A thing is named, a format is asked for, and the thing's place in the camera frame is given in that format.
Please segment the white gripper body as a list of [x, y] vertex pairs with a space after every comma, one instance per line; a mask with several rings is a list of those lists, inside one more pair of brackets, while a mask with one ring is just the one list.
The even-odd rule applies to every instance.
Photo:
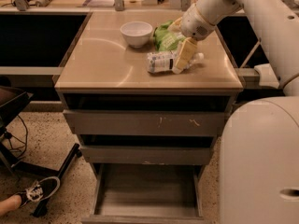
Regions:
[[200, 41], [206, 39], [214, 30], [215, 26], [206, 21], [196, 4], [192, 4], [181, 17], [180, 31], [186, 37]]

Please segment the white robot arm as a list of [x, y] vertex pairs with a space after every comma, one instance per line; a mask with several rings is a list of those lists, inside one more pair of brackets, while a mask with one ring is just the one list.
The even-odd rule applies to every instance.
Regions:
[[220, 149], [220, 224], [299, 224], [299, 18], [281, 0], [197, 0], [180, 31], [205, 39], [243, 10], [283, 93], [228, 119]]

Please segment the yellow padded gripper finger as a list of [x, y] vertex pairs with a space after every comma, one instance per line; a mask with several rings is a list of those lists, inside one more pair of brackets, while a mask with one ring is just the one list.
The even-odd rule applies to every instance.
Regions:
[[182, 18], [178, 18], [175, 21], [173, 21], [169, 27], [167, 28], [168, 31], [172, 33], [179, 33], [180, 32], [180, 24], [181, 24]]
[[197, 41], [191, 37], [178, 43], [177, 54], [174, 60], [172, 71], [175, 74], [181, 73], [197, 51]]

